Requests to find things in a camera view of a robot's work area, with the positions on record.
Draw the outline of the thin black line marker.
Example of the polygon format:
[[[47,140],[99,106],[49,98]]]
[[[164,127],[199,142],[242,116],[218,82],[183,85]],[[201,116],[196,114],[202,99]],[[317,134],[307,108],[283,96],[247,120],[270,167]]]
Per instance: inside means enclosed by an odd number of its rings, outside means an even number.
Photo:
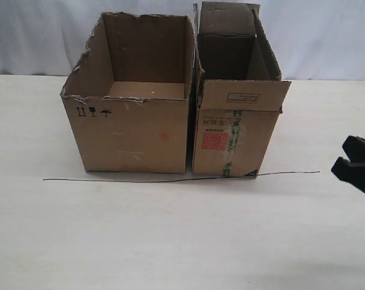
[[[137,180],[113,180],[113,179],[71,179],[71,178],[44,178],[43,182],[46,181],[65,181],[65,182],[111,182],[111,183],[133,183],[133,184],[157,184],[157,183],[176,183],[186,181],[205,181],[205,180],[217,180],[217,179],[253,179],[258,176],[270,176],[270,175],[295,175],[295,174],[318,174],[320,170],[313,171],[285,171],[285,172],[268,172],[259,173],[256,176],[245,175],[241,177],[235,176],[211,176],[211,177],[199,177],[199,178],[180,178],[180,179],[169,179],[169,180],[148,180],[148,181],[137,181]]]

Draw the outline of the large torn cardboard box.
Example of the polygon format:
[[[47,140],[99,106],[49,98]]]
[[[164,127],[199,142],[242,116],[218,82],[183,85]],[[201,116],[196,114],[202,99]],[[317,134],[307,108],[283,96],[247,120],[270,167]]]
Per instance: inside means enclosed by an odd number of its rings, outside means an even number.
[[[102,13],[60,92],[85,170],[184,173],[194,62],[188,16]]]

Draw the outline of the small taped cardboard box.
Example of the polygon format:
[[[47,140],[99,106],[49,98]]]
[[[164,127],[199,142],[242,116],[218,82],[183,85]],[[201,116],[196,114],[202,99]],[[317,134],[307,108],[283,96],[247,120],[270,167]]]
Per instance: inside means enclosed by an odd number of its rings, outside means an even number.
[[[196,175],[256,177],[290,82],[257,4],[204,1],[195,11]]]

